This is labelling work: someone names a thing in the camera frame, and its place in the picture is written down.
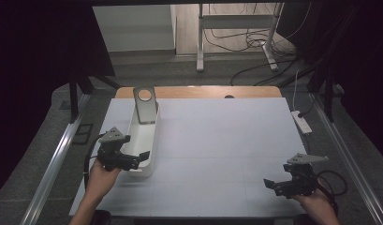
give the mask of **wall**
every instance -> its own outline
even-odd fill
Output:
[[[94,7],[109,52],[173,50],[170,6]]]

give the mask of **power strip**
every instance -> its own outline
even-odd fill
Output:
[[[308,126],[307,122],[303,117],[299,118],[299,113],[299,111],[291,112],[291,115],[293,115],[293,119],[296,122],[297,127],[299,127],[299,129],[302,131],[302,134],[311,133],[313,130],[310,128],[310,126]]]

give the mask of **person's right hand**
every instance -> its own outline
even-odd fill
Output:
[[[339,225],[340,222],[334,213],[328,198],[317,189],[310,196],[296,195],[292,199],[300,203],[305,212],[320,225]]]

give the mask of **forearm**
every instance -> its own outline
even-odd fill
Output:
[[[70,225],[89,225],[92,221],[95,210],[100,203],[100,200],[94,200],[84,196],[77,212],[71,219]]]

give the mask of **wooden floor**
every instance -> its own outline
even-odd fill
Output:
[[[204,4],[203,15],[209,14],[273,14],[275,3],[248,3],[248,4]],[[198,16],[199,5],[176,5],[176,53],[177,55],[187,55],[197,53],[198,44]],[[246,44],[246,29],[207,29],[205,30],[206,36],[203,36],[203,48],[205,53],[243,53],[243,52],[262,52],[258,46],[259,43],[255,42],[254,46],[247,48]],[[223,36],[231,36],[235,34],[244,34],[236,37],[217,38]],[[268,31],[263,31],[261,34],[268,34]],[[216,47],[213,44],[223,46],[224,48],[233,50],[225,50],[224,48]],[[265,39],[264,36],[253,35],[253,39]],[[276,42],[278,48],[281,50],[293,50],[294,47],[285,41],[281,36],[275,33],[273,41]]]

